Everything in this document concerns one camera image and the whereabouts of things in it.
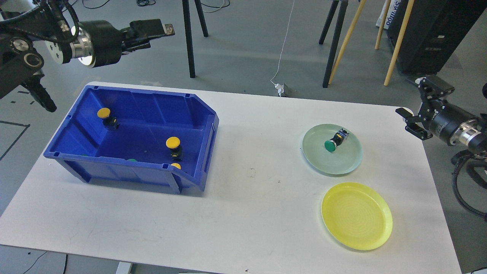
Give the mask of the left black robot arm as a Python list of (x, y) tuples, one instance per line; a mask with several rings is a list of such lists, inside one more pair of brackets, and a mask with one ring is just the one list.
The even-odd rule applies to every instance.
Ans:
[(44, 58), (34, 47), (44, 41), (53, 59), (79, 60), (90, 68), (116, 64), (124, 54), (148, 49), (154, 39), (175, 34), (160, 19), (137, 20), (116, 29), (108, 21), (80, 21), (67, 0), (35, 0), (26, 12), (1, 11), (1, 97), (18, 86), (49, 112), (57, 107), (41, 84)]

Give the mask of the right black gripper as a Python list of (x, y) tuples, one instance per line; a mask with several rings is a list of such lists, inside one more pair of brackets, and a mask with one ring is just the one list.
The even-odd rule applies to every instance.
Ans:
[(422, 101), (419, 108), (420, 115), (431, 115), (428, 129), (419, 126), (421, 117), (414, 116), (405, 108), (396, 108), (405, 125), (405, 130), (418, 139), (425, 141), (434, 136), (445, 142), (448, 146), (458, 143), (468, 145), (478, 135), (478, 118), (464, 109), (449, 104), (446, 101), (448, 95), (455, 88), (437, 75), (428, 75), (415, 79)]

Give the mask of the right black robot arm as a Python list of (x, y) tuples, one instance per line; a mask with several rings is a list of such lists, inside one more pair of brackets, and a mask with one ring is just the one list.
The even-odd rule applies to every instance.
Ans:
[(438, 137), (448, 146), (463, 144), (466, 149), (455, 154), (451, 162), (455, 166), (452, 173), (452, 189), (458, 203), (470, 213), (486, 220), (486, 213), (469, 205), (462, 198), (457, 184), (461, 170), (466, 170), (469, 177), (480, 187), (486, 188), (486, 176), (477, 170), (486, 169), (486, 114), (475, 116), (470, 112), (451, 104), (447, 96), (455, 88), (436, 75), (409, 77), (407, 79), (419, 90), (421, 106), (414, 115), (405, 108), (397, 108), (405, 122), (405, 130), (418, 139), (425, 141)]

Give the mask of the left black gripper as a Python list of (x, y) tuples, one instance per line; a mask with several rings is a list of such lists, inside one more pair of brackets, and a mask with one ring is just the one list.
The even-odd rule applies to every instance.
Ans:
[(175, 35), (173, 25), (160, 19), (132, 21), (123, 29), (105, 20), (82, 21), (79, 27), (83, 53), (78, 60), (90, 68), (116, 64), (122, 55), (151, 48), (150, 40)]

